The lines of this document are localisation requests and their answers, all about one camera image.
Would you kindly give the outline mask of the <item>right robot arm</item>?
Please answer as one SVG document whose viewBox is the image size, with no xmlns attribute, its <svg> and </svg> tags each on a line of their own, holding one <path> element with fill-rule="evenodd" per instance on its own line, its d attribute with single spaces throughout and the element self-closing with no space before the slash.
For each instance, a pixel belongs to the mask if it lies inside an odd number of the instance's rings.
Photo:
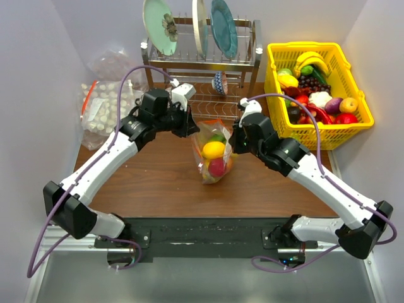
<svg viewBox="0 0 404 303">
<path fill-rule="evenodd" d="M 338 244 L 358 259 L 370 255 L 391 218 L 391 204 L 377 203 L 358 193 L 318 163 L 297 140 L 279 138 L 270 118 L 262 113 L 238 119 L 232 128 L 230 144 L 236 154 L 253 154 L 267 168 L 310 190 L 338 215 L 334 219 L 292 215 L 270 232 L 271 240 L 289 248 L 307 241 L 327 242 Z"/>
</svg>

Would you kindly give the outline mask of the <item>clear orange zip bag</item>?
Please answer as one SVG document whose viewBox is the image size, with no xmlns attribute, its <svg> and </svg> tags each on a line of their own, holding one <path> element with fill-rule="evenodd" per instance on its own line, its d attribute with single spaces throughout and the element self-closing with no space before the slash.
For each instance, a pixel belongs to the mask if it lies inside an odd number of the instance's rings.
<svg viewBox="0 0 404 303">
<path fill-rule="evenodd" d="M 234 155 L 231 132 L 220 119 L 197 122 L 199 132 L 191 136 L 194 157 L 203 184 L 214 184 L 227 175 Z"/>
</svg>

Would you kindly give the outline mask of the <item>red orange bell pepper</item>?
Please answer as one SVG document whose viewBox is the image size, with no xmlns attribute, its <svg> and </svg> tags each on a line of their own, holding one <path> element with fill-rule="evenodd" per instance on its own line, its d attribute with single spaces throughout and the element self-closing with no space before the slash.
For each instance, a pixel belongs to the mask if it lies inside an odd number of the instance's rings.
<svg viewBox="0 0 404 303">
<path fill-rule="evenodd" d="M 230 171 L 232 169 L 233 165 L 234 165 L 234 158 L 233 158 L 233 156 L 230 156 L 227 159 L 226 164 L 225 164 L 226 171 L 227 172 Z"/>
</svg>

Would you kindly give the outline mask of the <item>yellow lemon fruit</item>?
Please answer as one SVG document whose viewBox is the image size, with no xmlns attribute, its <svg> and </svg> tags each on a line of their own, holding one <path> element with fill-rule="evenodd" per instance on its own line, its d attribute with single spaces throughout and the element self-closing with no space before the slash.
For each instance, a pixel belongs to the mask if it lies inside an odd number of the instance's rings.
<svg viewBox="0 0 404 303">
<path fill-rule="evenodd" d="M 208 159 L 220 158 L 225 153 L 225 144 L 221 142 L 208 142 L 203 146 L 201 155 Z"/>
</svg>

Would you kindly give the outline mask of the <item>dark brown avocado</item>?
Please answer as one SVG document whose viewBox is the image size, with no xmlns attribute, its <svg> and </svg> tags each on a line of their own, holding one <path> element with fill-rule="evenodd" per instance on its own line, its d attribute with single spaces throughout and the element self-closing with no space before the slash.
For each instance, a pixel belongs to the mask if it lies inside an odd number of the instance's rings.
<svg viewBox="0 0 404 303">
<path fill-rule="evenodd" d="M 297 124 L 302 116 L 300 107 L 288 107 L 287 114 L 288 114 L 289 121 L 292 124 Z"/>
</svg>

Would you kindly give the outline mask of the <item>green lime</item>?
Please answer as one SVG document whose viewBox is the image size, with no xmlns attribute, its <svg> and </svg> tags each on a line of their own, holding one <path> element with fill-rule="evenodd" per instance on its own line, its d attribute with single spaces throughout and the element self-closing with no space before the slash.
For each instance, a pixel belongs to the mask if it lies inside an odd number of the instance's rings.
<svg viewBox="0 0 404 303">
<path fill-rule="evenodd" d="M 214 134 L 209 140 L 209 142 L 221 142 L 223 144 L 226 144 L 227 140 L 224 136 L 221 134 Z"/>
</svg>

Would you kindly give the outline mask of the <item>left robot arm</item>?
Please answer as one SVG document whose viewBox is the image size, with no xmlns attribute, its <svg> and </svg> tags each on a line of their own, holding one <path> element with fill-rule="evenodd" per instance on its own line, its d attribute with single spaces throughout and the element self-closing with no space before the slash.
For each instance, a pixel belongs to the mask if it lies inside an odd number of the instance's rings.
<svg viewBox="0 0 404 303">
<path fill-rule="evenodd" d="M 113 173 L 153 141 L 157 133 L 170 131 L 186 138 L 199 131 L 187 104 L 195 93 L 188 83 L 170 92 L 146 92 L 140 104 L 120 121 L 116 131 L 84 165 L 59 184 L 50 181 L 44 187 L 50 220 L 75 239 L 93 234 L 108 237 L 116 247 L 127 246 L 133 239 L 130 224 L 116 214 L 95 211 L 89 205 Z"/>
</svg>

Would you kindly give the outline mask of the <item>red apple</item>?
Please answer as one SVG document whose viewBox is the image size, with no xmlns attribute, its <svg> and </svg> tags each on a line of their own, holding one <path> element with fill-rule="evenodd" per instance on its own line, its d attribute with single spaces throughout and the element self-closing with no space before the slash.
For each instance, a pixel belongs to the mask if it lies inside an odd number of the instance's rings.
<svg viewBox="0 0 404 303">
<path fill-rule="evenodd" d="M 209 162 L 208 172 L 212 177 L 222 177 L 226 173 L 226 163 L 223 158 L 216 158 Z"/>
</svg>

